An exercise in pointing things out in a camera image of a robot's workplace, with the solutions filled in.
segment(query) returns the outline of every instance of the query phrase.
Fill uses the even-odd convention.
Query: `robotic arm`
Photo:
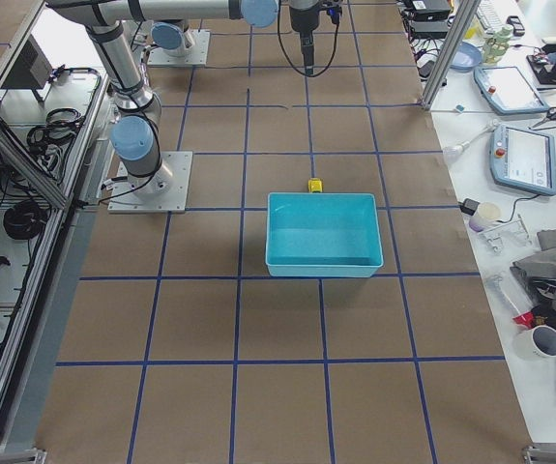
[[[114,88],[114,102],[123,116],[114,126],[110,139],[127,168],[132,191],[138,190],[138,197],[167,189],[173,175],[166,163],[162,163],[159,149],[161,104],[132,56],[121,21],[156,20],[173,26],[171,29],[181,37],[171,42],[179,46],[186,42],[184,33],[189,19],[244,18],[252,26],[266,27],[277,17],[279,1],[48,0],[50,9],[85,26],[102,60]],[[335,0],[290,0],[291,24],[300,34],[306,75],[313,74],[312,32],[318,27],[320,12],[330,10],[326,3],[334,5]]]

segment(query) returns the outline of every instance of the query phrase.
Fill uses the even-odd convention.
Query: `metal mounting plate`
[[[148,66],[160,68],[189,68],[191,66],[206,66],[209,56],[209,40],[211,33],[201,29],[191,31],[195,40],[195,45],[190,53],[185,56],[171,56],[163,51],[162,48],[155,48],[149,55]]]
[[[135,193],[129,193],[111,200],[108,204],[110,213],[183,213],[188,200],[190,185],[192,152],[162,152],[163,162],[174,172],[174,184],[164,193],[152,198],[138,198]],[[121,162],[117,176],[127,176],[127,169]],[[130,190],[127,182],[114,185],[112,196]]]

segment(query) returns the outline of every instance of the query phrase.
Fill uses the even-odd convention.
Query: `scissors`
[[[551,106],[550,108],[548,108],[548,111],[546,111],[546,116],[544,116],[541,121],[537,122],[533,126],[530,126],[529,129],[533,130],[536,127],[541,126],[542,124],[545,124],[549,121],[556,121],[556,106]]]

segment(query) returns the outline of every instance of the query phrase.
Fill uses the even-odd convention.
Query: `white cup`
[[[476,232],[482,232],[492,226],[501,217],[501,210],[494,203],[480,203],[475,213],[469,219],[469,227]]]
[[[556,331],[552,327],[537,326],[519,333],[513,340],[513,349],[527,361],[556,358]]]

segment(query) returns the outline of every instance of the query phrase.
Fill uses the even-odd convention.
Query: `blue bowl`
[[[482,62],[482,53],[470,43],[461,42],[450,67],[459,73],[468,73]]]
[[[374,196],[270,193],[265,259],[272,276],[372,276],[383,265]]]

